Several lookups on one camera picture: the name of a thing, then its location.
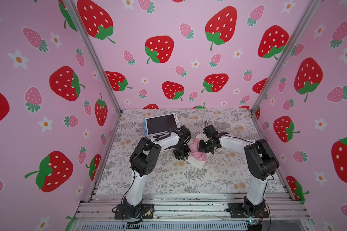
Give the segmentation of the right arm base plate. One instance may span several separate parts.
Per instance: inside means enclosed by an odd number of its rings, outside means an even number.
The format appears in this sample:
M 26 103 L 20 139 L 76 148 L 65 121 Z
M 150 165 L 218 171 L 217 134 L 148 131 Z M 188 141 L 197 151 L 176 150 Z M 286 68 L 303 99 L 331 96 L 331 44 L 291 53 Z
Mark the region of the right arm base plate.
M 229 203 L 225 210 L 232 218 L 269 218 L 269 211 L 266 204 L 262 202 L 259 205 L 247 203 Z

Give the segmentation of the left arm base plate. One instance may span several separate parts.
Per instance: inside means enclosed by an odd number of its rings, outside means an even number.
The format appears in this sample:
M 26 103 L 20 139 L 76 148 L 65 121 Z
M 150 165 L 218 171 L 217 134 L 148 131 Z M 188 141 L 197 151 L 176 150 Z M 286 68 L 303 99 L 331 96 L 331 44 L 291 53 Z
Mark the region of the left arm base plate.
M 136 207 L 117 205 L 114 219 L 153 219 L 154 204 L 141 204 Z

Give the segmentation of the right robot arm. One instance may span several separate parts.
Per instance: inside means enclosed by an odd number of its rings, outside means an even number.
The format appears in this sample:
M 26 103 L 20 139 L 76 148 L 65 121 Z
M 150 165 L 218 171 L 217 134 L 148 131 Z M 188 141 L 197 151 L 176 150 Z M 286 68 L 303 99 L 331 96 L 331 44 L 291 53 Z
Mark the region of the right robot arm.
M 237 138 L 227 132 L 218 132 L 213 125 L 205 127 L 203 133 L 208 140 L 200 141 L 199 151 L 214 154 L 216 149 L 227 148 L 245 155 L 252 179 L 243 207 L 248 215 L 262 209 L 268 181 L 274 179 L 273 175 L 280 166 L 268 142 Z

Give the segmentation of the pink fluffy cloth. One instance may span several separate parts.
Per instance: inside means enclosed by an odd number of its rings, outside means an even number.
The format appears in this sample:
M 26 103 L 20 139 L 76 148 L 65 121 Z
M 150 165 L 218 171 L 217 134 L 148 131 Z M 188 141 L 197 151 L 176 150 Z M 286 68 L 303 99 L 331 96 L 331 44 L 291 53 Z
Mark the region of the pink fluffy cloth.
M 190 148 L 190 157 L 196 159 L 197 161 L 203 162 L 207 161 L 207 154 L 199 150 L 200 140 L 195 138 L 193 143 L 189 146 Z

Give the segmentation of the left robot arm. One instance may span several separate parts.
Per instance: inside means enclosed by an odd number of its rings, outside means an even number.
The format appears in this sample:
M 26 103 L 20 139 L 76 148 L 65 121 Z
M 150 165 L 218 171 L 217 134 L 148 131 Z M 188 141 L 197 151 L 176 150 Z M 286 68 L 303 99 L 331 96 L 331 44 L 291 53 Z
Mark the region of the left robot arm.
M 147 175 L 154 170 L 160 153 L 172 149 L 176 159 L 185 160 L 190 153 L 188 145 L 190 139 L 191 132 L 185 126 L 176 130 L 169 129 L 167 134 L 157 136 L 153 140 L 148 137 L 141 138 L 130 157 L 133 178 L 131 187 L 121 200 L 123 212 L 132 218 L 139 215 Z

